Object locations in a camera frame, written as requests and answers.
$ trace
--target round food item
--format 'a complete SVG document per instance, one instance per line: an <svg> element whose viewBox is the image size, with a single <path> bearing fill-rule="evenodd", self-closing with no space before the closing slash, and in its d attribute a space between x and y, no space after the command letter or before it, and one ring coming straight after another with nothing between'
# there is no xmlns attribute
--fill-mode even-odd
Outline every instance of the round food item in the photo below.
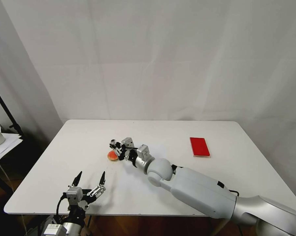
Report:
<svg viewBox="0 0 296 236"><path fill-rule="evenodd" d="M115 154L115 152L112 150L108 153L108 159L110 161L117 161L119 157Z"/></svg>

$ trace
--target paper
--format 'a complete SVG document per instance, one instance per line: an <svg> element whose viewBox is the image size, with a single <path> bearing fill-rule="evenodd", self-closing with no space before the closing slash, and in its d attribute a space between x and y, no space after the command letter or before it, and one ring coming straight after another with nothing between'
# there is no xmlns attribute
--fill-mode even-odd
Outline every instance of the paper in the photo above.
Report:
<svg viewBox="0 0 296 236"><path fill-rule="evenodd" d="M18 134L2 133L2 135L5 137L5 141L0 145L0 159L22 142Z"/></svg>

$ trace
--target cable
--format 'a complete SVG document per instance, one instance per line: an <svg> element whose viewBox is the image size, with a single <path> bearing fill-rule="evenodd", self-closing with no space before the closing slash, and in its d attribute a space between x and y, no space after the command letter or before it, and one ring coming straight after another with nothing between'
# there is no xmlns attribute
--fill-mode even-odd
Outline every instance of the cable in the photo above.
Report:
<svg viewBox="0 0 296 236"><path fill-rule="evenodd" d="M6 176L6 178L7 178L8 182L9 182L9 184L10 184L10 187L11 187L12 191L14 192L13 184L10 181L10 179L9 179L8 175L6 174L5 170L2 168L1 164L0 164L0 168L1 168L2 172L4 173L4 175ZM26 236L28 236L27 227L26 227L26 224L25 224L25 220L24 220L24 216L23 215L21 215L21 219L23 221L23 225L24 225Z"/></svg>
<svg viewBox="0 0 296 236"><path fill-rule="evenodd" d="M89 228L92 215L89 216L87 227Z"/></svg>
<svg viewBox="0 0 296 236"><path fill-rule="evenodd" d="M235 191L235 190L229 190L229 191L236 193L238 197L240 196L240 193L238 191ZM239 229L240 235L243 236L243 232L241 230L241 227L239 225L237 225L237 228Z"/></svg>
<svg viewBox="0 0 296 236"><path fill-rule="evenodd" d="M66 193L63 193L63 195L61 196L59 202L57 203L57 207L56 207L56 220L57 220L57 223L58 224L61 224L61 218L59 216L59 207L60 207L60 204L61 204L61 201L64 200L66 198Z"/></svg>
<svg viewBox="0 0 296 236"><path fill-rule="evenodd" d="M243 236L242 230L239 225L237 225L237 228L239 229L240 235Z"/></svg>
<svg viewBox="0 0 296 236"><path fill-rule="evenodd" d="M237 194L237 196L239 196L240 195L240 193L238 192L238 191L235 191L235 190L229 190L230 192L234 192L234 193L236 193Z"/></svg>

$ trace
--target table leg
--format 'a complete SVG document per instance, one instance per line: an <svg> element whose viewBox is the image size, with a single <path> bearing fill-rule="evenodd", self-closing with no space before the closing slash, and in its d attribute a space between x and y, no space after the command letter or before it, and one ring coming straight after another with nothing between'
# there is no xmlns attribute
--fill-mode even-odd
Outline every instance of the table leg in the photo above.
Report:
<svg viewBox="0 0 296 236"><path fill-rule="evenodd" d="M0 178L0 188L3 189L8 195L13 195L13 190Z"/></svg>

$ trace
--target black stand pole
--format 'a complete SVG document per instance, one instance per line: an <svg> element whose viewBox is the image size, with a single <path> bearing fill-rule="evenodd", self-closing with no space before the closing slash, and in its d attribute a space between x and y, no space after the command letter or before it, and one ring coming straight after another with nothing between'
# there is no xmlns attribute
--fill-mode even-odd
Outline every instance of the black stand pole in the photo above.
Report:
<svg viewBox="0 0 296 236"><path fill-rule="evenodd" d="M23 138L25 137L23 131L21 130L21 127L19 126L19 124L17 124L15 118L13 117L13 115L11 114L11 112L8 110L5 102L3 101L3 99L0 96L0 104L2 106L2 108L4 109L4 111L6 112L7 116L9 117L10 121L12 122L12 125L10 126L10 128L14 128L17 133L19 133Z"/></svg>

